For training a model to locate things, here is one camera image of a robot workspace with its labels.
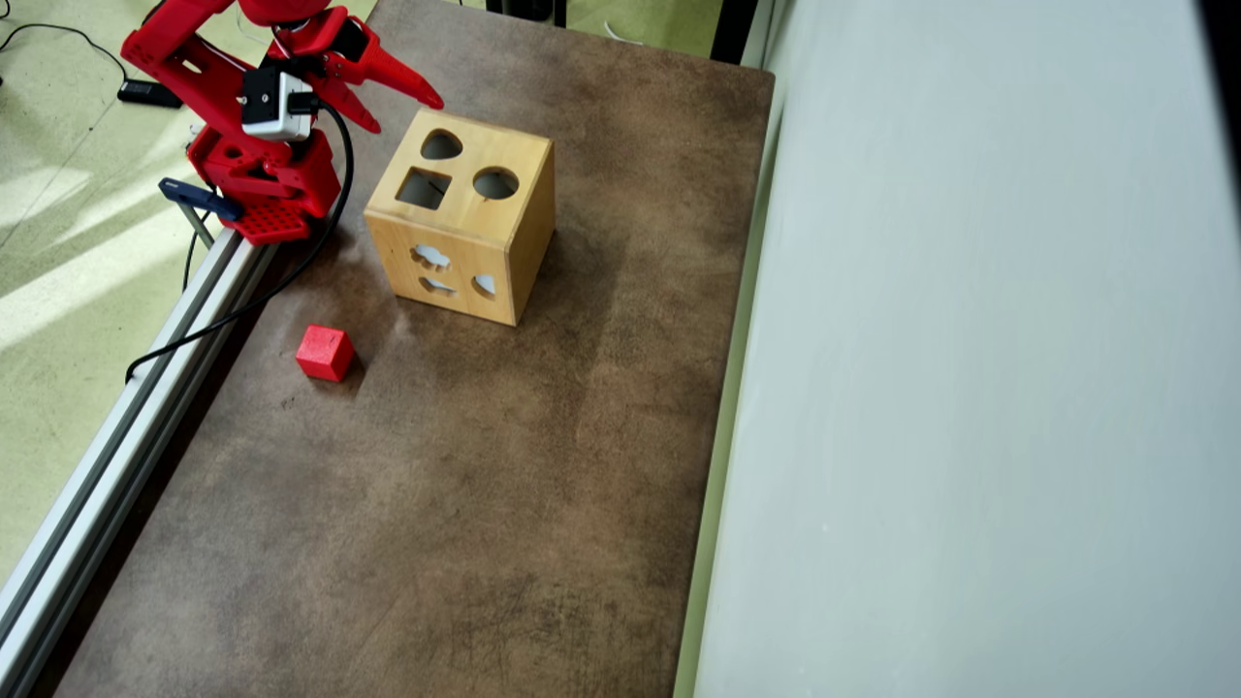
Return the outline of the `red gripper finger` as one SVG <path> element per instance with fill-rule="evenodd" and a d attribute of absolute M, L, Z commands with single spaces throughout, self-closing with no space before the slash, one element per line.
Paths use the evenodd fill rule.
<path fill-rule="evenodd" d="M 345 118 L 356 123 L 364 130 L 369 130 L 372 134 L 382 132 L 379 120 L 344 79 L 310 77 L 310 79 L 307 79 L 307 83 L 311 84 L 316 96 L 325 106 L 333 106 L 338 113 L 345 116 Z"/>
<path fill-rule="evenodd" d="M 346 53 L 330 52 L 330 76 L 344 84 L 364 84 L 376 82 L 406 94 L 429 107 L 431 111 L 443 111 L 446 103 L 433 84 L 422 75 L 393 58 L 379 43 L 369 43 L 354 60 Z"/>

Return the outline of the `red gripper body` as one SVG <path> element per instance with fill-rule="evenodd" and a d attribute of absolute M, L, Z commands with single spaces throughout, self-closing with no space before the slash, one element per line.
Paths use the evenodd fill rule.
<path fill-rule="evenodd" d="M 307 60 L 326 79 L 361 84 L 366 79 L 369 48 L 375 31 L 345 6 L 328 6 L 310 15 L 276 24 L 276 53 L 288 60 Z"/>

